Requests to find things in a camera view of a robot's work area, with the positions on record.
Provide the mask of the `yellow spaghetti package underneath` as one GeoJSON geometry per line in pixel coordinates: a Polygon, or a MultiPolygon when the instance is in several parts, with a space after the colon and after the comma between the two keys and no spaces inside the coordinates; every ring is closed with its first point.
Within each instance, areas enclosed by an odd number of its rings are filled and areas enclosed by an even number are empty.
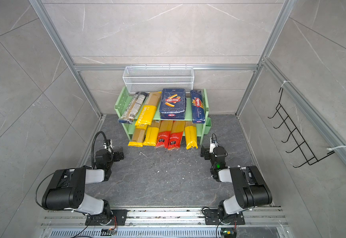
{"type": "Polygon", "coordinates": [[[148,125],[146,124],[136,126],[135,131],[132,135],[132,139],[129,142],[128,146],[143,147],[143,142],[145,139],[147,128],[148,125]]]}

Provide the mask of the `blue Barilla spaghetti box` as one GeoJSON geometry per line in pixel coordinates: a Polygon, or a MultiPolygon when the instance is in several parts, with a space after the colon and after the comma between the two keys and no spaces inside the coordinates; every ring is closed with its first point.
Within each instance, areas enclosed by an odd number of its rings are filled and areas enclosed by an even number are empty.
{"type": "Polygon", "coordinates": [[[194,124],[205,123],[205,107],[202,99],[202,92],[200,90],[191,90],[191,110],[192,122],[194,124]]]}

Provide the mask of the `red spaghetti package front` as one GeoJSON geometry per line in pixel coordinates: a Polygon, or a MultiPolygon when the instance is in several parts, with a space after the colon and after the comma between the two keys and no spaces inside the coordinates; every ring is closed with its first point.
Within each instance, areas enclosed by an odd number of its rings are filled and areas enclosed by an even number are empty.
{"type": "Polygon", "coordinates": [[[170,133],[168,150],[179,149],[181,147],[184,130],[185,121],[174,121],[170,133]]]}

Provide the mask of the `red spaghetti package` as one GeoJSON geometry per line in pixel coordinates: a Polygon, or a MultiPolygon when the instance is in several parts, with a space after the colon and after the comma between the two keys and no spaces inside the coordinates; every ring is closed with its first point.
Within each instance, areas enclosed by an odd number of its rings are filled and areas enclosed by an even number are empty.
{"type": "Polygon", "coordinates": [[[173,123],[174,121],[161,121],[156,148],[168,148],[173,123]]]}
{"type": "Polygon", "coordinates": [[[174,121],[170,133],[168,150],[179,149],[181,147],[184,130],[185,121],[174,121]]]}

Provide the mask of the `clear brown spaghetti package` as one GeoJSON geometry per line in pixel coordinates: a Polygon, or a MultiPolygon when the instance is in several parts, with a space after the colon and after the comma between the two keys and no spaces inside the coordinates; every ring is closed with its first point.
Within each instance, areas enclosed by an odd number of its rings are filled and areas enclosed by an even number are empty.
{"type": "Polygon", "coordinates": [[[146,92],[137,92],[133,96],[131,102],[128,104],[125,112],[118,119],[118,122],[121,124],[132,124],[135,116],[137,115],[141,105],[143,104],[147,96],[148,93],[146,92]]]}

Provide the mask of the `yellow Pastatime spaghetti package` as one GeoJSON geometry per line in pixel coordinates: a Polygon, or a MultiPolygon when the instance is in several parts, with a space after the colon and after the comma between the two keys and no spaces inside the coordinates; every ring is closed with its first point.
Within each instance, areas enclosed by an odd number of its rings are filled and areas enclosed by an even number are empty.
{"type": "Polygon", "coordinates": [[[157,111],[157,106],[161,101],[162,92],[151,92],[141,110],[141,113],[136,121],[136,126],[151,125],[154,115],[157,111]]]}

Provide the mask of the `blue Barilla pasta bag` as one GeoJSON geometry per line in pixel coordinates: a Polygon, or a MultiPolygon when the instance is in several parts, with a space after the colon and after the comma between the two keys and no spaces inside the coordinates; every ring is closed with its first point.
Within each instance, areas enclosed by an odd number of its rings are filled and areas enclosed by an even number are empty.
{"type": "Polygon", "coordinates": [[[186,111],[186,91],[184,89],[163,89],[160,103],[162,120],[184,120],[186,111]]]}

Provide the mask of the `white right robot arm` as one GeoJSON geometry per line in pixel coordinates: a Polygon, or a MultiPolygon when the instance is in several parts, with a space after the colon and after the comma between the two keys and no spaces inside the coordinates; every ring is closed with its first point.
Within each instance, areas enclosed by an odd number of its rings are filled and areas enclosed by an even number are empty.
{"type": "Polygon", "coordinates": [[[226,165],[228,153],[217,140],[215,134],[208,148],[201,148],[201,157],[211,162],[210,173],[217,182],[231,183],[234,195],[220,202],[217,214],[220,221],[259,206],[272,203],[272,193],[256,166],[229,167],[226,165]]]}

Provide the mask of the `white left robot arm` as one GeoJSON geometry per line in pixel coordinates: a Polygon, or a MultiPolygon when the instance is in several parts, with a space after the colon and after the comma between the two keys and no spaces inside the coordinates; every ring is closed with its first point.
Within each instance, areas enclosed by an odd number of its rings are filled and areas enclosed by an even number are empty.
{"type": "Polygon", "coordinates": [[[85,193],[85,186],[108,181],[113,163],[124,159],[123,148],[113,151],[104,146],[95,153],[95,168],[87,166],[74,169],[61,169],[53,173],[50,183],[42,197],[41,206],[45,210],[71,210],[88,216],[95,222],[106,224],[113,218],[109,202],[85,193]]]}

